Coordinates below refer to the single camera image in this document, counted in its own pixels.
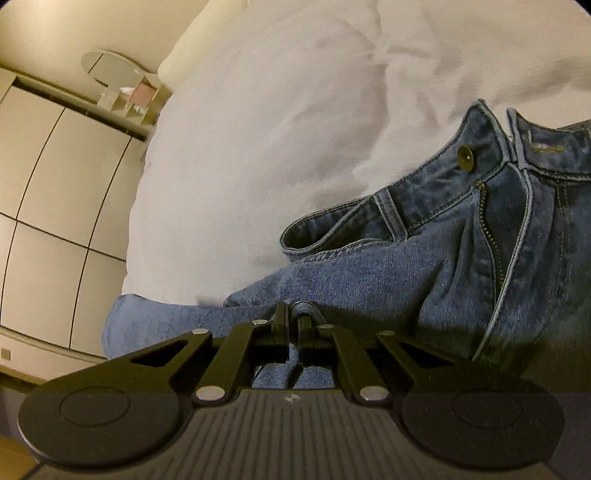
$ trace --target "jeans waistband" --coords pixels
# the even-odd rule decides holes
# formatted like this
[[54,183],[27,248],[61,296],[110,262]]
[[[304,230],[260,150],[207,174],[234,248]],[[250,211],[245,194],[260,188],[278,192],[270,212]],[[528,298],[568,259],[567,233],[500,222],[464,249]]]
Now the jeans waistband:
[[513,142],[484,100],[477,100],[454,137],[421,167],[373,195],[292,223],[281,236],[283,252],[297,261],[376,239],[405,240],[409,232],[463,200],[507,162],[558,179],[591,178],[591,122],[549,129],[526,121],[513,109],[507,110],[507,116]]
[[562,180],[591,180],[591,121],[552,129],[507,110],[520,168]]

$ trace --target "zipper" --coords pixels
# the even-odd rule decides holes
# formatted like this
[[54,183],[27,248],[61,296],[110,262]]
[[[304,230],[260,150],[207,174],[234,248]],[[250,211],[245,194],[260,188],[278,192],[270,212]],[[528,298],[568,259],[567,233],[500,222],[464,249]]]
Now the zipper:
[[478,203],[478,221],[480,223],[480,228],[482,229],[482,232],[484,233],[484,236],[488,240],[488,244],[491,247],[496,278],[495,298],[498,298],[499,294],[501,293],[503,282],[505,281],[505,271],[501,263],[501,252],[495,242],[495,237],[492,235],[491,230],[488,228],[488,225],[486,224],[484,216],[486,200],[488,198],[488,190],[486,189],[486,185],[484,183],[477,183],[476,187],[478,188],[478,190],[480,190],[480,198]]

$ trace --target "oval mirror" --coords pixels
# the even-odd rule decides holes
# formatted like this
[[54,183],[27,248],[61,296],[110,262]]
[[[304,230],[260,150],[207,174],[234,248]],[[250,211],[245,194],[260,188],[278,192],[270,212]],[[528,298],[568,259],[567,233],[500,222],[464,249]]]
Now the oval mirror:
[[95,50],[82,57],[82,68],[103,87],[118,91],[135,88],[146,72],[131,60],[110,51]]

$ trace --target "logo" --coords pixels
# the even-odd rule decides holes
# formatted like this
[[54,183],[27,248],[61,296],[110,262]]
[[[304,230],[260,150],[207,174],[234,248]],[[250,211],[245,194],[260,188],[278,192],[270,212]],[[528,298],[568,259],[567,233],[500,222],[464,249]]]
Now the logo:
[[296,402],[299,402],[300,400],[301,400],[300,396],[296,395],[294,393],[290,393],[288,396],[285,397],[285,401],[288,401],[292,405]]

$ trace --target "blue jeans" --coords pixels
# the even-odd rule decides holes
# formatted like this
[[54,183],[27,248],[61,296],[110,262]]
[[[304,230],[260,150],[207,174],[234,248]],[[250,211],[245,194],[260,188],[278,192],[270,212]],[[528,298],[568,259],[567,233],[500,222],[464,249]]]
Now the blue jeans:
[[[551,391],[591,390],[591,123],[508,120],[512,139],[475,102],[406,178],[290,225],[281,245],[293,263],[223,307],[120,297],[107,358],[196,327],[227,335],[285,301],[361,336],[392,329]],[[266,368],[257,386],[282,387],[289,368]],[[330,386],[319,369],[298,383]]]

